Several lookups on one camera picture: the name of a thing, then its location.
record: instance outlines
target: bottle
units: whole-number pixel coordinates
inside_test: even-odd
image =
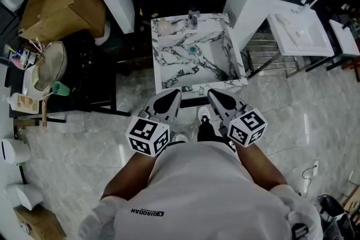
[[[20,93],[14,93],[11,97],[6,98],[11,109],[29,114],[39,114],[39,101],[32,99]]]
[[[165,18],[161,18],[159,24],[157,25],[157,30],[160,36],[170,35],[171,34],[170,23],[168,23]]]

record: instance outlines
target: shoe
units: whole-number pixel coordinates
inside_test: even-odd
[[[201,123],[210,121],[210,111],[206,106],[201,106],[197,112],[197,118],[199,118]]]
[[[186,143],[189,142],[189,139],[187,139],[186,135],[183,133],[178,133],[175,135],[174,137],[174,142],[178,142],[178,141],[184,141]]]

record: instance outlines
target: white marble basin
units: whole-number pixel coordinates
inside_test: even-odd
[[[156,92],[179,88],[182,98],[205,96],[210,88],[238,88],[248,83],[240,51],[226,14],[202,14],[196,30],[187,15],[167,17],[169,36],[158,35],[151,20]],[[196,52],[189,53],[194,47]]]
[[[284,56],[333,56],[334,50],[319,17],[312,9],[279,0],[267,17]]]

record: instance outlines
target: electrical outlet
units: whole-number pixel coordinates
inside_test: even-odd
[[[314,163],[314,169],[313,169],[313,177],[317,175],[317,170],[319,168],[319,160],[316,159]]]

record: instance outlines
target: sleeve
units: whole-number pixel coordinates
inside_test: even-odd
[[[102,234],[102,229],[111,221],[114,221],[115,215],[120,207],[127,201],[108,196],[100,200],[100,203],[91,210],[90,214],[81,222],[79,226],[79,240],[98,240]]]
[[[308,240],[322,240],[323,233],[319,212],[309,201],[296,194],[289,185],[278,185],[270,190],[290,209],[287,220],[291,228],[297,223],[305,224],[309,229]]]

